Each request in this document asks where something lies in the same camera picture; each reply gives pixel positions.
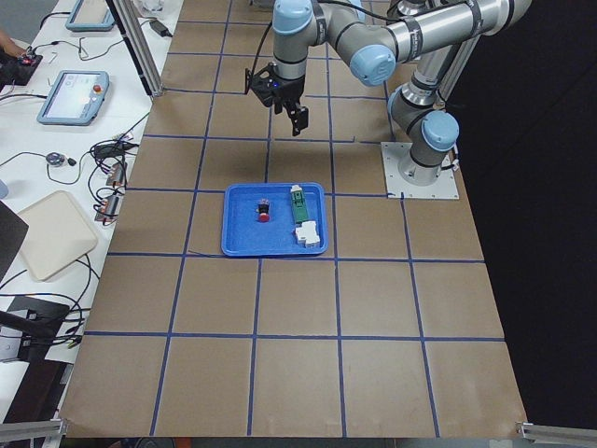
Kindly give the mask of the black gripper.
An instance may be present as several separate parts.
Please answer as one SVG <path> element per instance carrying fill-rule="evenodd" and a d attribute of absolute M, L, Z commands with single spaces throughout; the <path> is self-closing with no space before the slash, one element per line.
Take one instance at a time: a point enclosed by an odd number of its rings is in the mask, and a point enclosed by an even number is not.
<path fill-rule="evenodd" d="M 268 63 L 259 71 L 249 72 L 249 90 L 266 107 L 274 105 L 274 113 L 281 114 L 284 107 L 292 124 L 292 135 L 298 136 L 309 126 L 309 109 L 300 104 L 303 94 L 303 77 L 285 78 L 278 74 L 278 65 Z"/>

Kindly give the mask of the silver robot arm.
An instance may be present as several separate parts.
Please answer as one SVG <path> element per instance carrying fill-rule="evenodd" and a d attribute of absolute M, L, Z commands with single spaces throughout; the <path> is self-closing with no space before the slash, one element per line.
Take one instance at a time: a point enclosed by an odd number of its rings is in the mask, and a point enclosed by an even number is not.
<path fill-rule="evenodd" d="M 437 110 L 446 77 L 458 76 L 477 39 L 496 35 L 517 22 L 528 1 L 394 1 L 377 24 L 364 21 L 368 11 L 358 1 L 277 1 L 270 31 L 273 60 L 245 72 L 252 92 L 275 113 L 285 112 L 292 134 L 309 124 L 301 105 L 311 47 L 329 44 L 367 87 L 383 84 L 400 63 L 415 61 L 408 82 L 390 96 L 388 113 L 411 140 L 397 164 L 411 185 L 434 184 L 442 162 L 459 136 L 450 113 Z"/>

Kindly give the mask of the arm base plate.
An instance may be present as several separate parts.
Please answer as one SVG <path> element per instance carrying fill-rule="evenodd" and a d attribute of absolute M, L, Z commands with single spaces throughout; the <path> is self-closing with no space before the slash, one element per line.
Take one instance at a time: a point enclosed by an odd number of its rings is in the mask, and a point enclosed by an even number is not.
<path fill-rule="evenodd" d="M 423 167 L 411 157 L 411 143 L 382 142 L 386 195 L 393 199 L 458 200 L 459 192 L 450 153 L 442 163 Z"/>

